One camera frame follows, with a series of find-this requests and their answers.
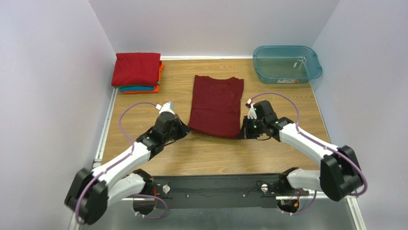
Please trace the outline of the maroon t shirt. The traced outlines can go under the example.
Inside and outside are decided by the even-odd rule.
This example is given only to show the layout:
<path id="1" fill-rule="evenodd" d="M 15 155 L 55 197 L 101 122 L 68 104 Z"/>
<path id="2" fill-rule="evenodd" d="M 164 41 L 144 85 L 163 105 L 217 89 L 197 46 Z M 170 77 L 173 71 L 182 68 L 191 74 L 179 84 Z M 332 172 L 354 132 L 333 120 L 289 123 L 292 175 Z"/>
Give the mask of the maroon t shirt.
<path id="1" fill-rule="evenodd" d="M 240 133 L 243 91 L 243 79 L 196 75 L 188 126 L 197 133 L 236 139 Z"/>

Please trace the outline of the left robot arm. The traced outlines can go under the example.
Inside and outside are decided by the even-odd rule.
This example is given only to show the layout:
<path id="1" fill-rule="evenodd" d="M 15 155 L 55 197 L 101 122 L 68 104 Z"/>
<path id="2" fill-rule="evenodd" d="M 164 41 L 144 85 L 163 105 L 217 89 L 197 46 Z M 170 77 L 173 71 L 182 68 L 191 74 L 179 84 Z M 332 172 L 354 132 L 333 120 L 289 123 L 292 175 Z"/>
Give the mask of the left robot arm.
<path id="1" fill-rule="evenodd" d="M 80 225 L 94 224 L 107 208 L 131 195 L 153 196 L 153 177 L 137 166 L 148 162 L 164 147 L 190 133 L 190 128 L 172 112 L 161 113 L 147 132 L 108 163 L 93 170 L 79 170 L 65 198 Z"/>

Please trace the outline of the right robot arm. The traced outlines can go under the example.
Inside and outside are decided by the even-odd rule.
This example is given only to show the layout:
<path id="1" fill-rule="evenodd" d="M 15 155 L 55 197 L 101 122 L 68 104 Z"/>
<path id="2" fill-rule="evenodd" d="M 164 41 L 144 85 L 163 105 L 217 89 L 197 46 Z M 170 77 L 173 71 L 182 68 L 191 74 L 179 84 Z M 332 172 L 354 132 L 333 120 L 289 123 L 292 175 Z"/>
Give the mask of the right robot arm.
<path id="1" fill-rule="evenodd" d="M 266 100 L 254 103 L 249 99 L 246 107 L 249 112 L 243 118 L 238 139 L 258 139 L 266 135 L 268 139 L 273 138 L 295 148 L 319 167 L 318 170 L 294 167 L 281 173 L 277 185 L 281 193 L 312 189 L 323 192 L 333 201 L 340 201 L 366 186 L 367 181 L 351 147 L 329 144 L 305 132 L 294 121 L 278 118 Z"/>

